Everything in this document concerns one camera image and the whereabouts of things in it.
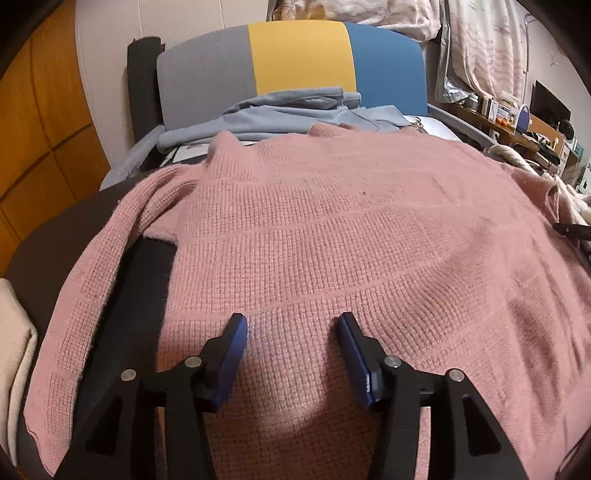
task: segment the wooden cabinet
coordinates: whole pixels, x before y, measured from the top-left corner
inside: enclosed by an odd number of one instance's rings
[[[109,170],[80,80],[74,8],[64,1],[0,79],[0,276],[23,239],[98,191]]]

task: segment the wooden desk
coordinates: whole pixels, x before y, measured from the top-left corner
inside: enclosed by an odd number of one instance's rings
[[[538,144],[534,141],[529,140],[527,137],[521,135],[518,132],[514,132],[511,128],[503,127],[496,122],[491,122],[481,113],[476,113],[468,110],[467,108],[454,104],[447,105],[446,107],[452,115],[461,118],[465,122],[468,122],[474,127],[479,128],[485,133],[488,133],[489,130],[498,132],[500,144],[508,145],[510,147],[514,147],[516,145],[525,147],[530,153],[530,155],[527,155],[527,158],[533,160],[535,154],[540,151]]]

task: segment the television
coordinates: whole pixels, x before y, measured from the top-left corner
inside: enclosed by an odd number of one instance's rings
[[[531,91],[530,113],[555,129],[562,120],[570,120],[570,110],[538,81]]]

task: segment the knit sweater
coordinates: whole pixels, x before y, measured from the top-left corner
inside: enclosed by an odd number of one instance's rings
[[[122,199],[68,276],[31,379],[46,469],[67,451],[121,257],[145,235],[178,247],[160,370],[232,312],[249,320],[232,397],[206,418],[218,478],[366,477],[379,416],[354,402],[332,330],[343,311],[417,369],[464,370],[530,479],[553,478],[591,424],[591,281],[550,226],[568,205],[550,181],[409,130],[315,125],[252,147],[224,132],[204,164]]]

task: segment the blue gripper pad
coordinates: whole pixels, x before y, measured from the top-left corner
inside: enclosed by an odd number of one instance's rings
[[[376,390],[382,390],[379,361],[372,358],[366,337],[352,313],[345,312],[339,317],[337,335],[355,398],[364,407],[371,408],[379,400],[375,398]]]
[[[207,367],[209,373],[215,376],[214,383],[217,384],[212,398],[215,408],[219,408],[230,398],[238,365],[246,347],[247,336],[246,317],[241,313],[234,313],[222,335],[216,339],[218,356]]]

